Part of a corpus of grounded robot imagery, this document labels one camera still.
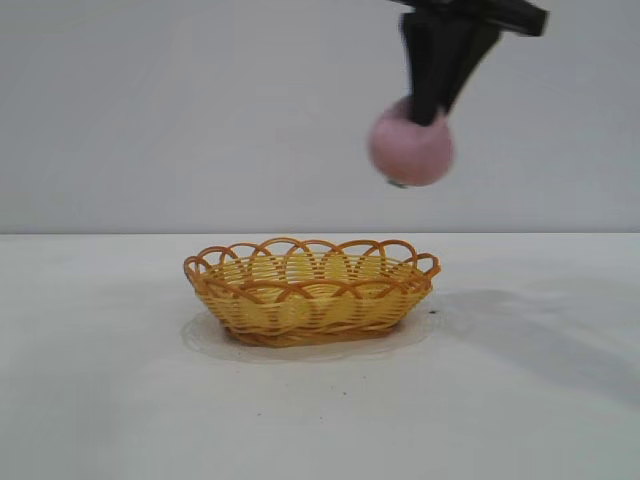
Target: woven basket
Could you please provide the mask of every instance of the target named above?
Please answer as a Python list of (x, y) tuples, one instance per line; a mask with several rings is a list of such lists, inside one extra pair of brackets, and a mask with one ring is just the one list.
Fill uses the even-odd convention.
[[(390, 249), (408, 258), (390, 258)], [(427, 271), (421, 260), (431, 264)], [(274, 238), (207, 248), (186, 259), (184, 271), (230, 335), (246, 344), (290, 347), (391, 333), (431, 292), (440, 264), (400, 240), (334, 245)]]

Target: white wall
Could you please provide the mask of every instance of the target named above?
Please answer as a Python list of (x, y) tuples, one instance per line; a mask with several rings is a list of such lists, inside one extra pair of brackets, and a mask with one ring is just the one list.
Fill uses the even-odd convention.
[(464, 92), (455, 170), (367, 161), (386, 0), (0, 0), (0, 231), (640, 230), (640, 2), (538, 0)]

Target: basket rim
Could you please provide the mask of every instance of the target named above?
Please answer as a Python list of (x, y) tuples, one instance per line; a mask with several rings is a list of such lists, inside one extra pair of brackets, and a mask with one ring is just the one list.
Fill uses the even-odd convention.
[[(289, 251), (285, 254), (274, 254), (269, 250), (269, 247), (276, 244), (289, 244), (291, 247)], [(329, 251), (313, 251), (312, 247), (323, 246), (328, 247)], [(392, 245), (401, 246), (407, 249), (409, 252), (409, 256), (405, 260), (398, 260), (394, 257), (388, 256), (386, 252), (386, 248)], [(350, 247), (357, 246), (365, 246), (369, 247), (369, 249), (363, 254), (352, 254), (345, 252), (344, 250)], [(253, 253), (249, 256), (239, 256), (234, 249), (238, 247), (250, 247), (253, 248)], [(207, 273), (202, 273), (200, 268), (204, 268), (206, 271), (212, 269), (216, 265), (225, 265), (236, 263), (238, 261), (246, 261), (251, 260), (252, 258), (257, 257), (272, 257), (274, 259), (285, 259), (285, 263), (283, 265), (279, 265), (277, 268), (283, 268), (286, 265), (286, 259), (291, 258), (294, 255), (317, 255), (324, 254), (325, 258), (332, 254), (342, 254), (348, 257), (360, 257), (366, 258), (371, 257), (373, 253), (377, 252), (378, 255), (374, 255), (373, 258), (382, 257), (385, 259), (392, 260), (397, 263), (397, 266), (411, 264), (413, 272), (415, 274), (409, 275), (407, 278), (402, 280), (397, 280), (390, 277), (376, 277), (369, 278), (366, 280), (343, 280), (338, 278), (317, 278), (311, 279), (301, 282), (291, 282), (286, 280), (269, 280), (269, 281), (251, 281), (248, 280), (242, 284), (232, 284), (230, 282), (218, 280), (211, 278), (207, 275)], [(218, 253), (220, 257), (218, 262), (210, 264), (205, 257), (209, 254)], [(231, 258), (231, 262), (226, 262), (227, 257)], [(421, 270), (418, 262), (420, 260), (429, 259), (432, 262), (432, 267), (428, 269), (426, 272)], [(357, 288), (370, 283), (379, 283), (386, 284), (389, 288), (384, 289), (378, 297), (382, 297), (387, 295), (393, 290), (399, 289), (402, 293), (408, 293), (410, 291), (417, 290), (430, 290), (432, 288), (431, 280), (441, 271), (440, 260), (430, 254), (430, 253), (418, 253), (416, 249), (410, 243), (397, 240), (397, 239), (389, 239), (382, 242), (376, 240), (369, 239), (360, 239), (360, 240), (350, 240), (347, 242), (334, 244), (326, 240), (319, 239), (311, 239), (311, 240), (296, 240), (290, 237), (275, 237), (271, 238), (265, 242), (260, 244), (250, 243), (250, 242), (238, 242), (229, 246), (211, 246), (201, 250), (197, 255), (193, 255), (188, 257), (183, 263), (184, 273), (191, 283), (191, 285), (196, 289), (196, 291), (208, 291), (211, 292), (211, 286), (215, 286), (218, 288), (223, 288), (228, 290), (230, 293), (234, 295), (234, 297), (244, 297), (248, 300), (251, 300), (254, 303), (263, 304), (260, 298), (252, 295), (249, 291), (252, 288), (269, 287), (269, 288), (280, 288), (282, 289), (282, 294), (278, 296), (278, 302), (286, 300), (291, 295), (300, 295), (303, 298), (313, 298), (313, 295), (310, 292), (305, 291), (304, 289), (309, 286), (314, 285), (335, 285), (338, 287), (336, 294), (333, 297), (339, 297), (343, 294), (350, 293), (355, 298), (360, 298), (358, 294)]]

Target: oval basket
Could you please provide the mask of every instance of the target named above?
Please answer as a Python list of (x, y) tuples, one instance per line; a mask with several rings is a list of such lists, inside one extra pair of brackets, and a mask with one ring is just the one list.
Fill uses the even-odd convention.
[(401, 240), (334, 245), (279, 237), (207, 248), (185, 260), (184, 272), (231, 336), (291, 347), (391, 333), (431, 292), (440, 262)]

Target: yellow basket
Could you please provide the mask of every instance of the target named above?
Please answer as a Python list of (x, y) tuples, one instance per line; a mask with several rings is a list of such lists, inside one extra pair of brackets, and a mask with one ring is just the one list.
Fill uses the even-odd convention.
[[(399, 248), (408, 258), (388, 256)], [(422, 271), (418, 263), (425, 259), (431, 266)], [(184, 271), (198, 298), (233, 337), (250, 345), (290, 347), (391, 333), (431, 292), (440, 263), (400, 240), (334, 245), (274, 238), (260, 245), (207, 248), (187, 258)]]

